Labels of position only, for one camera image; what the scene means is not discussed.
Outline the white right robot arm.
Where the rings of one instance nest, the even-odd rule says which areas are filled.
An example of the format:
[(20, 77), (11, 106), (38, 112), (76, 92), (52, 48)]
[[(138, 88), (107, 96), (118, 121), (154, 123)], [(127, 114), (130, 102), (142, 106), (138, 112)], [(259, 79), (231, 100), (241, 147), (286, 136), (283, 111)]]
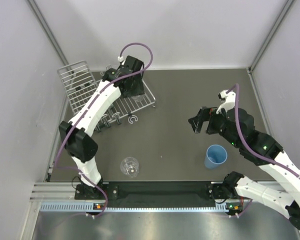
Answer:
[(238, 149), (240, 155), (268, 173), (284, 192), (263, 186), (247, 176), (231, 172), (223, 180), (223, 192), (228, 198), (244, 197), (262, 203), (282, 216), (300, 231), (300, 169), (284, 148), (269, 134), (256, 130), (254, 117), (244, 109), (217, 112), (215, 107), (201, 107), (188, 119), (194, 133), (218, 134)]

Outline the clear wine glass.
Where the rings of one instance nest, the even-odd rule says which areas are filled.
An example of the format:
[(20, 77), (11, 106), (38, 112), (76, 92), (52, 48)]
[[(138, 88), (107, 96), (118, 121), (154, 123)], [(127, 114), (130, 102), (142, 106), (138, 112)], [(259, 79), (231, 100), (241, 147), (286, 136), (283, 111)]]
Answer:
[(132, 96), (131, 97), (135, 102), (141, 103), (145, 99), (145, 95), (137, 95), (137, 96)]

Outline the clear glass tumbler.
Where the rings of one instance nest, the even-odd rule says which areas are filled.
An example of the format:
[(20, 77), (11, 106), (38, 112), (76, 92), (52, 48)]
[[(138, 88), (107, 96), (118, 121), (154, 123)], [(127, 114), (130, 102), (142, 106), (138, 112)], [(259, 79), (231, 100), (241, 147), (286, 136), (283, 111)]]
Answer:
[(120, 164), (121, 172), (131, 178), (135, 178), (139, 174), (139, 161), (134, 157), (126, 157)]

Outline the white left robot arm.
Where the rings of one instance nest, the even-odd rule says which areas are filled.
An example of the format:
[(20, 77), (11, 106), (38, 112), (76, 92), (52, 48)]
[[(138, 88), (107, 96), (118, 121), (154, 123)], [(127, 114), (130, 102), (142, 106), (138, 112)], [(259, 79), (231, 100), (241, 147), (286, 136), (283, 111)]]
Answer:
[(95, 128), (117, 99), (144, 94), (146, 68), (136, 71), (130, 67), (121, 65), (107, 70), (87, 103), (69, 121), (59, 125), (61, 147), (55, 161), (58, 162), (62, 151), (66, 150), (86, 186), (85, 192), (93, 199), (103, 194), (102, 176), (95, 160), (98, 144), (92, 139)]

